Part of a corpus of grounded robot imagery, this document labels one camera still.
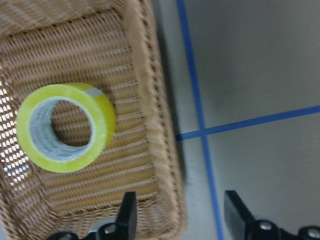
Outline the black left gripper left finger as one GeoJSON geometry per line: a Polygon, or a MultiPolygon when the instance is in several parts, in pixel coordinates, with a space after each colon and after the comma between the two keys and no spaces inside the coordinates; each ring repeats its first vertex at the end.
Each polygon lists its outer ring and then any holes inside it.
{"type": "Polygon", "coordinates": [[[114,222],[103,224],[96,232],[97,240],[134,240],[137,230],[137,197],[135,192],[123,196],[114,222]]]}

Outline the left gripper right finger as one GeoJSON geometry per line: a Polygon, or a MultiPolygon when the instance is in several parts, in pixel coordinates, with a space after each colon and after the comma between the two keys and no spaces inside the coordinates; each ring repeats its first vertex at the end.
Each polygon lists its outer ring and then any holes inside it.
{"type": "Polygon", "coordinates": [[[235,190],[224,192],[224,221],[233,240],[278,240],[278,227],[256,219],[235,190]]]}

